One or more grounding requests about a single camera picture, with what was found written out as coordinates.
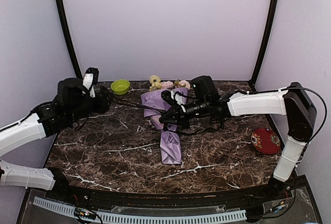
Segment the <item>right black frame post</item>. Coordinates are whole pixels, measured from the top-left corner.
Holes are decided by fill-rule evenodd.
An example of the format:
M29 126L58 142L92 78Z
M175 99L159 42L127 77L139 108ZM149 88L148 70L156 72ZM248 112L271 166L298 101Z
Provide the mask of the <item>right black frame post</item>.
M270 0L270 2L269 2L269 8L268 8L267 18L266 18L266 23L265 23L265 29L263 32L263 37L261 40L261 45L259 48L257 60L255 63L255 66L254 66L254 70L253 70L251 79L249 80L250 86L252 88L256 86L258 77L259 77L261 69L262 69L263 61L264 61L265 54L267 51L267 46L268 46L270 35L272 32L277 3L278 3L278 0Z

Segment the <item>green plastic bowl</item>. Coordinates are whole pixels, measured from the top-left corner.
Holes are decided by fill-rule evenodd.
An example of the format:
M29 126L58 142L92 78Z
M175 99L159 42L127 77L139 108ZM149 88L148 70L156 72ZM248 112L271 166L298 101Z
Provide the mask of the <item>green plastic bowl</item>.
M128 80L120 79L111 83L111 90L116 95L124 95L130 89L130 82Z

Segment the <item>pale yellow flower stem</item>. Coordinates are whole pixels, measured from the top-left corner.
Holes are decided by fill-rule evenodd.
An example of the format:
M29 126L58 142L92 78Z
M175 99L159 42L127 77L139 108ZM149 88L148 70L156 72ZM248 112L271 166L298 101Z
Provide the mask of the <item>pale yellow flower stem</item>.
M161 79L159 76L156 75L150 76L149 82L151 84L149 87L149 91L156 91L162 88Z

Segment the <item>black frame post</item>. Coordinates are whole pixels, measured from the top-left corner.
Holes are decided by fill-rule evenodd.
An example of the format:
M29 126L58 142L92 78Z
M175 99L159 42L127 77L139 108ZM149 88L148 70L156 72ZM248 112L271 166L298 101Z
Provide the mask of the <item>black frame post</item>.
M257 60L255 63L255 66L254 66L254 70L253 70L251 79L249 80L250 86L252 88L256 86L258 77L259 77L261 69L262 69L263 61L264 61L265 54L267 51L267 46L268 46L270 35L272 32L277 3L278 3L278 0L270 0L270 2L269 2L269 8L268 8L267 18L266 18L266 23L265 23L265 29L263 32L263 37L261 40L261 45L259 48Z
M61 28L62 28L62 32L63 32L63 36L64 36L64 40L65 40L65 44L66 44L66 48L69 54L69 58L70 58L70 62L74 71L74 74L77 78L82 79L83 75L82 75L82 71L81 68L79 66L79 62L76 56L76 52L74 49L74 45L72 42L72 38L71 38L71 33L69 30L69 25L68 25L68 20L66 17L66 11L65 11L65 5L64 5L64 0L55 0L56 2L56 8L57 8L57 12L58 12L58 17L59 17L59 21L61 24Z

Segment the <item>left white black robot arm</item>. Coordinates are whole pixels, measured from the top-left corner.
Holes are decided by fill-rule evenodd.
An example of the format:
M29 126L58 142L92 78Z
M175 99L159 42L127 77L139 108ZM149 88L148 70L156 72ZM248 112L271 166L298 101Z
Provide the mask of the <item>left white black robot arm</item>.
M110 108L113 94L101 87L94 91L92 74L85 79L68 78L60 81L57 95L50 102L34 107L23 119L1 128L1 155L30 142L51 137L87 119L92 113L103 114ZM73 197L73 190L54 170L19 166L1 160L1 186L18 186L52 190L62 201Z

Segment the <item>red floral pouch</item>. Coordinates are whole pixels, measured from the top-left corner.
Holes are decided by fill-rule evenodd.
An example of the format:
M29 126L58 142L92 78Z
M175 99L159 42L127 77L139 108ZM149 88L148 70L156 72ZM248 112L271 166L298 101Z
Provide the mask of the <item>red floral pouch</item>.
M280 150L280 140L277 134L269 128L255 129L251 134L251 143L263 154L272 155Z

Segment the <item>left black frame post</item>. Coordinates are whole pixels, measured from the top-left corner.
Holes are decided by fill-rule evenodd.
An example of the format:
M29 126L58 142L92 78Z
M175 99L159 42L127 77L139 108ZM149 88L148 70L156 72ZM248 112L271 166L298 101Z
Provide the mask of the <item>left black frame post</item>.
M77 78L82 79L83 75L82 75L82 71L81 68L79 66L79 62L76 56L76 52L74 49L74 45L72 42L72 38L71 38L71 33L69 30L69 25L68 25L68 20L66 17L66 11L65 11L65 5L64 5L64 0L55 0L56 2L56 8L57 8L57 12L58 12L58 17L59 17L59 21L61 24L61 28L62 28L62 32L63 32L63 36L64 36L64 40L65 40L65 44L66 44L66 48L69 54L69 58L70 58L70 62L74 71L74 74Z

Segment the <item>pink rose stem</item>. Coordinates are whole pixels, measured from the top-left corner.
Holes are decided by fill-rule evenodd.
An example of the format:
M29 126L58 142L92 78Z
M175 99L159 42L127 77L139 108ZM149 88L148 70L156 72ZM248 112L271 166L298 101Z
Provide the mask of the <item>pink rose stem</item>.
M172 89L174 87L174 83L172 81L163 81L160 84L161 89Z

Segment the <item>black front rail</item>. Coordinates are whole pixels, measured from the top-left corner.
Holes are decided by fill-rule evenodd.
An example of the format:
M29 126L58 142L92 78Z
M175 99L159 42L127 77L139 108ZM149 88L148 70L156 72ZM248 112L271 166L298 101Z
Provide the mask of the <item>black front rail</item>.
M266 189L267 185L260 185L227 191L156 195L110 192L67 186L67 196L64 196L64 194L57 191L52 192L38 189L31 189L31 193L36 193L37 196L72 204L78 200L78 204L81 206L105 209L113 206L171 208L226 205L227 207L246 207L259 205L269 201L269 198L258 200L249 197L249 195L257 196L258 194L265 192Z

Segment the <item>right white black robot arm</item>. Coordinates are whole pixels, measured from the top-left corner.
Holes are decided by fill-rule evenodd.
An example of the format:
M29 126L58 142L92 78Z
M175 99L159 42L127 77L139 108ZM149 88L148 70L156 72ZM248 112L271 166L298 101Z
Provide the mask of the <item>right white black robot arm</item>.
M206 116L216 119L255 114L287 117L288 138L273 172L274 181L264 188L267 199L277 199L284 191L283 183L289 179L307 146L317 135L314 130L317 109L307 94L310 89L293 82L280 89L231 92L220 96L210 76L197 77L191 83L196 97L193 102L183 104L176 93L161 93L161 98L171 106L161 115L161 123L187 128L190 119Z

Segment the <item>pink purple wrapping paper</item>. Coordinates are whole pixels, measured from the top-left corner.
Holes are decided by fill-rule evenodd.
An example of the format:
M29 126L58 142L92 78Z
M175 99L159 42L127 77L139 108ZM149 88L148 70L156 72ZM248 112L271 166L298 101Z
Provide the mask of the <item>pink purple wrapping paper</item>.
M141 95L141 103L152 109L144 110L144 117L152 121L154 127L160 131L161 161L164 165L179 165L182 163L182 148L180 137L176 133L177 125L163 124L159 121L161 114L157 111L169 110L170 105L161 98L165 90L147 92Z

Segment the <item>pink carnation stem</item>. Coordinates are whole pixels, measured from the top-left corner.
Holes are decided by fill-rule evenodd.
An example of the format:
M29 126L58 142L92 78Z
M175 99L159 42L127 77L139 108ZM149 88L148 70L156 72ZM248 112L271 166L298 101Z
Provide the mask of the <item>pink carnation stem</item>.
M184 87L187 89L191 89L190 83L186 80L176 80L174 82L174 87L175 88Z

